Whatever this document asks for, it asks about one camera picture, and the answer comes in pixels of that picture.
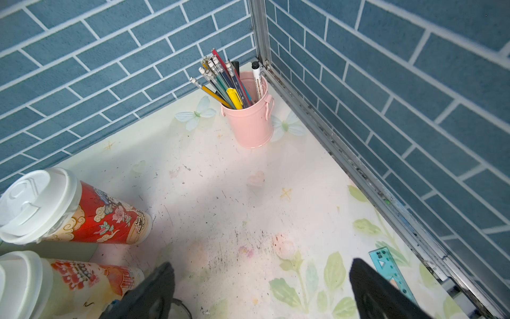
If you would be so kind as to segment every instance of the bucket handle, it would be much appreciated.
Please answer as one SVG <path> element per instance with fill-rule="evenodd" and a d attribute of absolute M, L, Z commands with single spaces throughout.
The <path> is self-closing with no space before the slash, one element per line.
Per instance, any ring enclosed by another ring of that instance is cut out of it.
<path fill-rule="evenodd" d="M 266 121 L 268 121 L 274 109 L 274 99 L 271 94 L 268 94 L 264 100 L 266 101 Z"/>

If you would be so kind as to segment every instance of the brick pattern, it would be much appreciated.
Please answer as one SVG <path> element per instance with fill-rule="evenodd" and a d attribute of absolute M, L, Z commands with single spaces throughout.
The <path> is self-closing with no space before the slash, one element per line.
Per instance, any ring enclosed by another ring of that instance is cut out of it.
<path fill-rule="evenodd" d="M 0 192 L 196 89 L 188 79 L 201 78 L 212 48 L 241 63 L 256 55 L 246 0 L 25 0 L 0 10 Z"/>
<path fill-rule="evenodd" d="M 271 58 L 510 313 L 510 6 L 468 2 L 266 0 Z"/>

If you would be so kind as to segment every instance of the yellow marker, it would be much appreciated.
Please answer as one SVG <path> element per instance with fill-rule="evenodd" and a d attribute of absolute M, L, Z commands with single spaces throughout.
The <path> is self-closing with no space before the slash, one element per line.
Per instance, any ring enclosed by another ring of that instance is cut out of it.
<path fill-rule="evenodd" d="M 231 87 L 226 90 L 227 94 L 230 96 L 230 99 L 234 103 L 234 107 L 238 110 L 243 109 L 243 103 L 241 102 L 241 98 L 239 97 L 239 93 L 236 89 L 232 89 Z"/>

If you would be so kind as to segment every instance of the metal corner post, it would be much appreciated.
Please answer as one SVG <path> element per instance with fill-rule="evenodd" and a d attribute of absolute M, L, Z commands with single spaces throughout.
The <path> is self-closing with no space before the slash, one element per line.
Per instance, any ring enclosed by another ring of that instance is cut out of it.
<path fill-rule="evenodd" d="M 267 28 L 266 3 L 264 0 L 248 0 L 251 11 L 251 23 L 257 58 L 265 67 L 271 65 L 271 48 L 269 46 L 269 30 Z"/>

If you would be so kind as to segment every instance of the metal frame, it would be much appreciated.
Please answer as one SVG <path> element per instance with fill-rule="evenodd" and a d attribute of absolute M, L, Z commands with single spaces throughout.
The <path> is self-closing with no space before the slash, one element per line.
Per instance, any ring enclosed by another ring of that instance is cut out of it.
<path fill-rule="evenodd" d="M 287 81 L 271 67 L 269 31 L 264 0 L 248 0 L 251 8 L 257 57 L 265 66 L 263 75 L 333 159 L 367 196 L 413 253 L 441 281 L 451 277 L 486 317 L 504 318 L 502 309 L 479 287 L 447 251 L 404 208 L 400 201 L 365 166 L 351 148 L 318 115 Z"/>

